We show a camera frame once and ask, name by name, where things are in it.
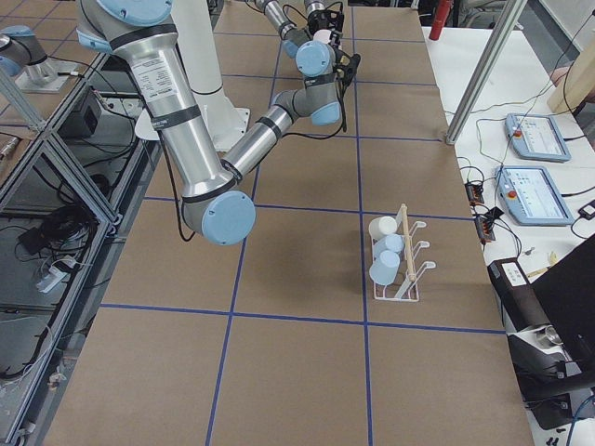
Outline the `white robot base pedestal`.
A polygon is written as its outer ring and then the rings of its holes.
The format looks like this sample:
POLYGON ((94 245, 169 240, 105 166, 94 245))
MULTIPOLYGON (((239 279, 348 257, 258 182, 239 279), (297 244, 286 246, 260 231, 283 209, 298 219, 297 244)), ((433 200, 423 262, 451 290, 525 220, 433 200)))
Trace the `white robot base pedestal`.
POLYGON ((236 108, 225 95, 206 1, 175 1, 171 16, 178 30, 179 59, 218 156, 246 132, 250 110, 236 108))

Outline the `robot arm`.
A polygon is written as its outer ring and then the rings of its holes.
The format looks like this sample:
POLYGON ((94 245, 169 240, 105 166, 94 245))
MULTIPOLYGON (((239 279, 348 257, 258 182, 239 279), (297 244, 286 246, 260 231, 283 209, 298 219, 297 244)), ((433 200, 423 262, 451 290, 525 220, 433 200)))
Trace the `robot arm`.
POLYGON ((232 107, 210 106, 197 91, 199 63, 205 86, 221 86, 212 22, 204 1, 81 1, 77 33, 83 46, 123 59, 145 102, 152 128, 165 143, 183 182, 179 214, 218 245, 242 241, 256 219, 252 200, 237 185, 307 117, 315 125, 342 121, 342 97, 359 64, 340 47, 343 16, 321 1, 305 3, 299 28, 276 1, 257 2, 303 77, 299 90, 278 94, 269 110, 224 155, 215 129, 232 107))
POLYGON ((299 28, 284 12, 284 7, 274 0, 253 1, 256 9, 273 25, 284 42, 301 46, 314 39, 320 31, 329 31, 332 38, 343 35, 344 14, 342 3, 333 9, 324 1, 305 1, 307 24, 299 28))

